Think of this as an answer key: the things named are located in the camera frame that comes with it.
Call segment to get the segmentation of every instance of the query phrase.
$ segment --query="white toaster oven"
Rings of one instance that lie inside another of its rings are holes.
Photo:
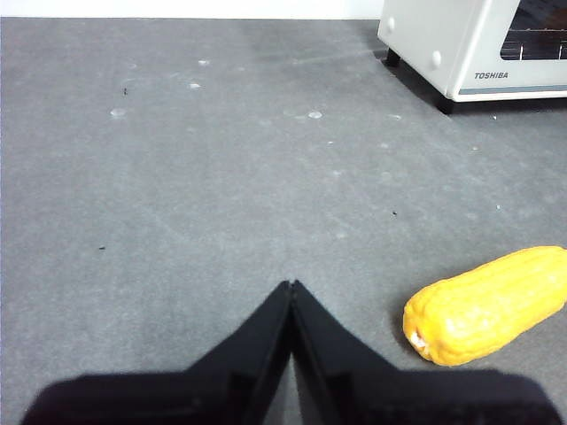
[[[567,0],[384,0],[386,64],[455,102],[567,97]]]

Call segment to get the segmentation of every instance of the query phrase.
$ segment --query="gray carpet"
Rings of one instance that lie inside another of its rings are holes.
[[[187,367],[284,279],[439,370],[401,334],[411,294],[567,245],[564,100],[444,116],[376,27],[2,20],[4,424],[54,380]],[[464,368],[528,375],[567,418],[566,328]],[[267,423],[300,422],[283,382]]]

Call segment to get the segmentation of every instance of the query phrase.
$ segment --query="white speck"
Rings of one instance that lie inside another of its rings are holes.
[[[322,113],[320,113],[319,111],[311,111],[308,117],[313,118],[314,120],[318,120],[322,117]]]
[[[123,117],[126,114],[126,110],[122,108],[114,108],[110,111],[113,118]]]
[[[389,173],[387,171],[383,171],[380,174],[380,177],[382,178],[382,182],[390,182],[392,180],[392,173]]]

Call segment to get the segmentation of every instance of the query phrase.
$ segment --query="corn cob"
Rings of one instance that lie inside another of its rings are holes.
[[[403,330],[425,359],[460,365],[499,350],[566,301],[567,250],[537,246],[421,289],[406,303]]]

